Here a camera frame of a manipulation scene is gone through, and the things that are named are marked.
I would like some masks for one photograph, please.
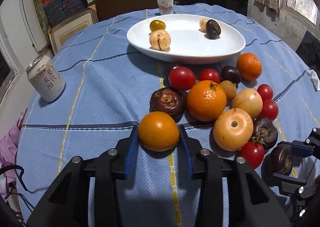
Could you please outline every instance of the white paper cup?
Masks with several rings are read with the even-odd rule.
[[[157,0],[160,15],[173,14],[173,0]]]

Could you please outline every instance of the pink clothing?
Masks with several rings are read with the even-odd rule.
[[[23,118],[19,118],[17,124],[13,125],[9,130],[9,133],[0,140],[0,167],[14,164],[14,158],[18,149],[20,137],[20,130],[17,125],[20,123],[21,119]],[[0,177],[2,177],[2,180],[6,181],[6,185],[16,180],[14,170],[10,170],[5,173],[6,179],[4,179],[3,176]],[[7,195],[7,188],[3,182],[4,181],[0,181],[0,194],[4,198]]]

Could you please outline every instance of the blue patterned fabric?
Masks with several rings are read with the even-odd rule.
[[[158,9],[123,14],[97,23],[73,35],[53,61],[61,71],[66,89],[53,103],[46,103],[35,92],[20,134],[18,164],[25,169],[27,193],[19,191],[34,206],[48,186],[75,155],[84,159],[99,156],[130,135],[132,125],[149,112],[151,94],[167,81],[162,74],[168,64],[150,58],[133,48],[126,39],[128,29]],[[257,86],[269,84],[275,93],[279,116],[275,125],[278,141],[301,140],[313,127],[320,126],[320,93],[314,90],[305,70],[307,65],[281,39],[255,20],[220,6],[195,4],[174,6],[174,13],[202,15],[225,22],[245,37],[242,51],[256,54],[263,64]],[[199,74],[206,68],[218,71],[225,65],[235,66],[237,56],[218,64],[189,67]],[[240,84],[239,91],[253,84]],[[187,134],[199,139],[204,148],[233,159],[213,144],[211,126],[191,126],[194,119],[185,113],[180,124]],[[182,150],[172,155],[151,158],[139,147],[136,174],[118,181],[118,196],[123,225],[130,227],[192,227],[195,223],[200,181],[192,181],[182,161]],[[300,178],[320,174],[314,158],[295,162]],[[93,226],[93,187],[89,196],[89,222]],[[224,226],[228,226],[228,189],[224,179]],[[281,204],[288,204],[281,197]],[[20,203],[25,220],[30,212]]]

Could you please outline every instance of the picture frame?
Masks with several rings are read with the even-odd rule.
[[[87,8],[49,29],[48,34],[54,55],[73,34],[97,22],[96,11]]]

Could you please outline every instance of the can lid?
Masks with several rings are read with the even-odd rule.
[[[44,56],[44,53],[40,54],[38,57],[36,57],[27,67],[26,72],[28,73],[28,71],[30,71],[30,69],[35,66]]]

